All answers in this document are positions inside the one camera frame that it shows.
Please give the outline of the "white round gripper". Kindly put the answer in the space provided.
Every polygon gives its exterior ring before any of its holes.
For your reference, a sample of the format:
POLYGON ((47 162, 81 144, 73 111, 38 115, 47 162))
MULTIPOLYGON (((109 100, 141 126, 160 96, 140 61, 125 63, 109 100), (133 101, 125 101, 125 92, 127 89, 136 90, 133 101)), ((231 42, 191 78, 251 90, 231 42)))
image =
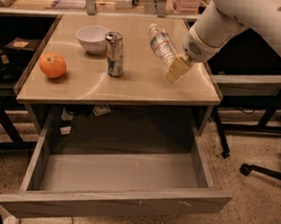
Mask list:
POLYGON ((218 47, 207 45, 199 36, 195 26, 191 26, 186 34, 183 50, 187 54, 178 54, 171 66, 165 72, 165 80, 169 83, 176 82, 190 71, 194 62, 206 62, 219 52, 218 47))

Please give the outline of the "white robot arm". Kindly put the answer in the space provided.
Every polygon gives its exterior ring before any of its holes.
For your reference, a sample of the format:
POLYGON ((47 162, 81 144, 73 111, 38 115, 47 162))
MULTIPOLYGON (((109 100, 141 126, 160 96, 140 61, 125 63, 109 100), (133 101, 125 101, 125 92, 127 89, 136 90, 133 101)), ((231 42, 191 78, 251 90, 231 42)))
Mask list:
POLYGON ((165 80, 177 81, 195 63, 208 61, 248 29, 259 34, 281 58, 281 0, 210 0, 190 27, 183 52, 172 61, 165 80))

